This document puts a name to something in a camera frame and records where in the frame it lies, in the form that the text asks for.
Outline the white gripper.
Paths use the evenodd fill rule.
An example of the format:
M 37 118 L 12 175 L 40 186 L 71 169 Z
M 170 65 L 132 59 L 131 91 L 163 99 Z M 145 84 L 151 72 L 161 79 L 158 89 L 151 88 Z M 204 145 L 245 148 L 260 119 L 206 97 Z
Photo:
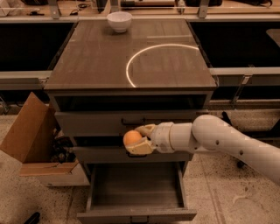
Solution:
M 159 125 L 148 124 L 137 127 L 136 131 L 145 137 L 126 145 L 126 150 L 132 155 L 148 155 L 154 151 L 155 147 L 160 153 L 173 153 L 174 149 L 170 142 L 172 125 L 173 122 L 162 122 Z

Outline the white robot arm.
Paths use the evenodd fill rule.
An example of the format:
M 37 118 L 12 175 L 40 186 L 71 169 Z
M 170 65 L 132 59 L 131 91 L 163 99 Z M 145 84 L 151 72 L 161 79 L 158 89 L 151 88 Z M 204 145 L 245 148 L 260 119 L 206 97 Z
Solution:
M 242 134 L 213 115 L 200 115 L 193 122 L 139 126 L 122 140 L 126 151 L 138 156 L 153 151 L 226 153 L 280 185 L 280 149 Z

